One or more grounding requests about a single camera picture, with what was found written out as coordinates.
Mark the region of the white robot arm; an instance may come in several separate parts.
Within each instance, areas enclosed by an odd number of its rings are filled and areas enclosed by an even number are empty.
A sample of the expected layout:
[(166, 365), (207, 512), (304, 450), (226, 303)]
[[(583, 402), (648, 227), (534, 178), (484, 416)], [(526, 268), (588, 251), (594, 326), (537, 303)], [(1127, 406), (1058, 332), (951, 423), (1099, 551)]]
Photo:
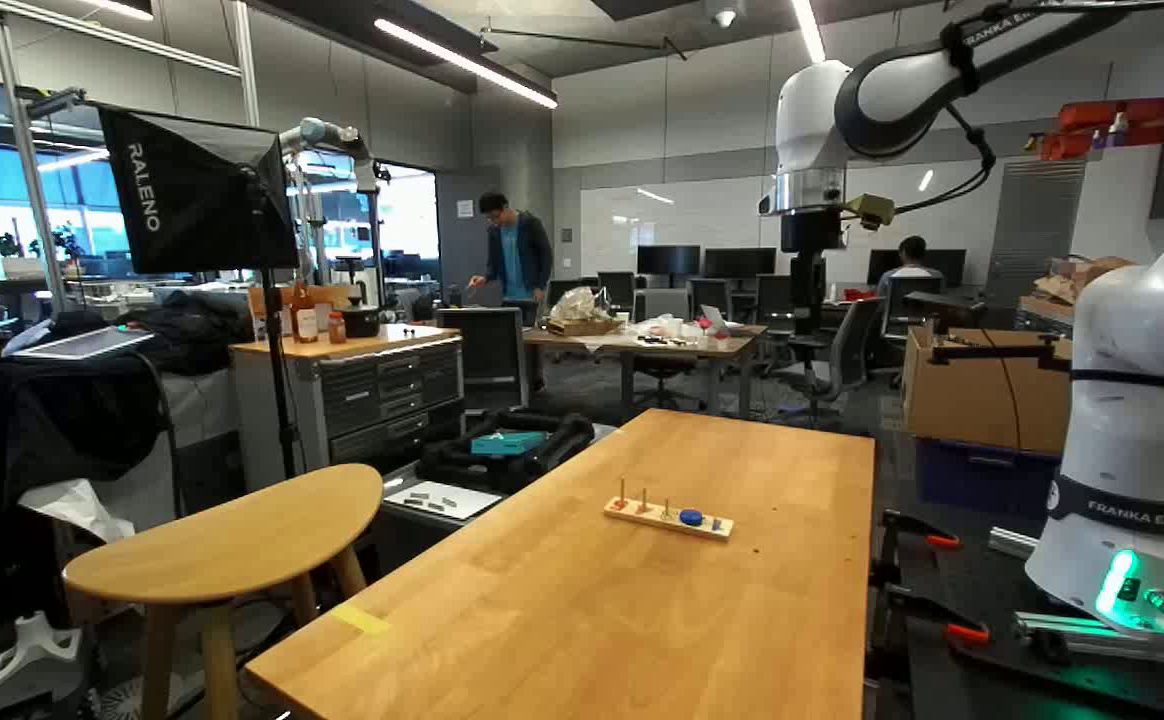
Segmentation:
[[(918, 48), (812, 61), (777, 94), (764, 208), (836, 223), (852, 156), (898, 159), (986, 82), (1164, 0), (993, 0)], [(1070, 429), (1023, 574), (1113, 627), (1164, 630), (1164, 251), (1096, 277), (1072, 314)]]

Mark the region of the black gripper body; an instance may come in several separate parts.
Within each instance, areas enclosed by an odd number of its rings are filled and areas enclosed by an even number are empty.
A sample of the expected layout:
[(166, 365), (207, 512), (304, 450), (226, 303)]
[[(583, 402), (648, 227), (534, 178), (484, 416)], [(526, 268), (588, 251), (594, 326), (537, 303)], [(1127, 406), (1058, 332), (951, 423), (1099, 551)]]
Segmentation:
[(842, 213), (836, 208), (800, 208), (779, 218), (779, 249), (804, 260), (816, 260), (828, 249), (842, 249)]

